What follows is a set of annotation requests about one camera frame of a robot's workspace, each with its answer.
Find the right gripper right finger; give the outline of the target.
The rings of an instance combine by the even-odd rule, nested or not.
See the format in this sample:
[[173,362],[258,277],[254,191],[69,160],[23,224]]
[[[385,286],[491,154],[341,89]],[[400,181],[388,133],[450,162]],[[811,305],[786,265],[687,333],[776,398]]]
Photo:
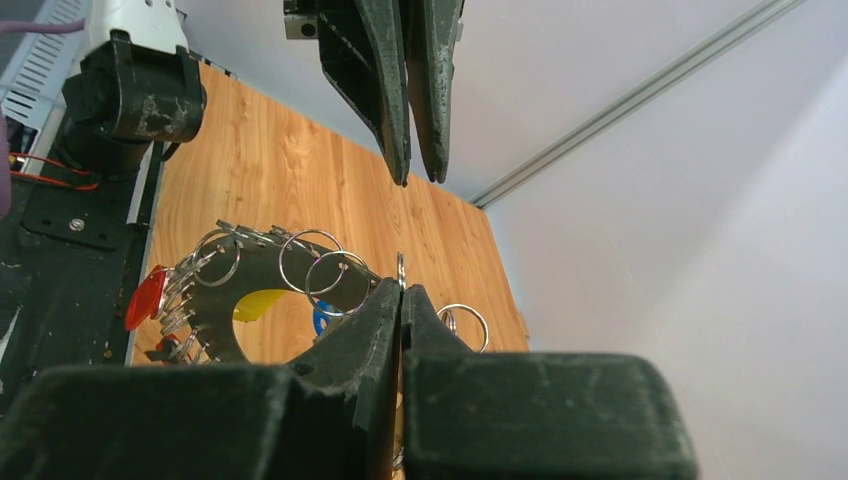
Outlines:
[[476,353],[420,285],[402,296],[409,479],[695,479],[658,368],[615,353]]

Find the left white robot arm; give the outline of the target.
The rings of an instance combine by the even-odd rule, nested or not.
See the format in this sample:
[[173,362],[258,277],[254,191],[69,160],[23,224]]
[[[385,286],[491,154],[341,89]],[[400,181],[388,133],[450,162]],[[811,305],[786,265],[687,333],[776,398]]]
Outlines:
[[[287,1],[285,34],[317,43],[329,84],[371,131],[394,183],[418,144],[428,178],[449,165],[453,56],[460,1]],[[206,107],[170,1],[95,1],[80,70],[63,85],[71,123],[121,147],[182,144]]]

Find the red key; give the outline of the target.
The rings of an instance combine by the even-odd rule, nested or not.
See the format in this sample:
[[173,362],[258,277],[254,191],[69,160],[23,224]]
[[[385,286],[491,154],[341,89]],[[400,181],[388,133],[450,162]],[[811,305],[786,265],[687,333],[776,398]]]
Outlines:
[[124,327],[136,330],[145,320],[155,317],[161,309],[169,269],[156,265],[133,292],[126,310]]

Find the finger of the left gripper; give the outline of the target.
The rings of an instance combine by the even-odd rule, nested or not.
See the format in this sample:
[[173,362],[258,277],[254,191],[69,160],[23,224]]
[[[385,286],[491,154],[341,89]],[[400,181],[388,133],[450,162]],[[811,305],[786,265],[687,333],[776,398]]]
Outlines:
[[424,168],[436,183],[448,173],[453,57],[463,10],[459,0],[405,3],[408,98]]
[[397,1],[318,1],[319,57],[328,82],[374,135],[393,182],[407,184],[410,114]]

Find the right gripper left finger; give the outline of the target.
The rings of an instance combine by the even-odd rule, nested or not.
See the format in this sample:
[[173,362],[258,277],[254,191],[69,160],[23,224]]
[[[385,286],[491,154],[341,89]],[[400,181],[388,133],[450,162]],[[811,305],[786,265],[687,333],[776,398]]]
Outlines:
[[283,366],[57,367],[1,424],[5,479],[387,479],[397,282]]

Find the large grey toothed keyring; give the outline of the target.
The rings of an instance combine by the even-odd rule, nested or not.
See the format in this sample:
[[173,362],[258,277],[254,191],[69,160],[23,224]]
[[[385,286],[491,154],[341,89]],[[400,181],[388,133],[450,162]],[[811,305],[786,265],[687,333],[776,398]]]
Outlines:
[[445,353],[470,353],[458,332],[457,304],[434,307],[410,282],[403,255],[384,277],[327,231],[267,231],[218,221],[172,266],[159,265],[140,283],[125,319],[134,331],[147,320],[159,340],[147,360],[169,366],[245,364],[236,328],[261,319],[285,295],[304,298],[317,315],[315,340],[289,367],[301,375],[337,375],[391,368],[412,345],[412,300],[423,343]]

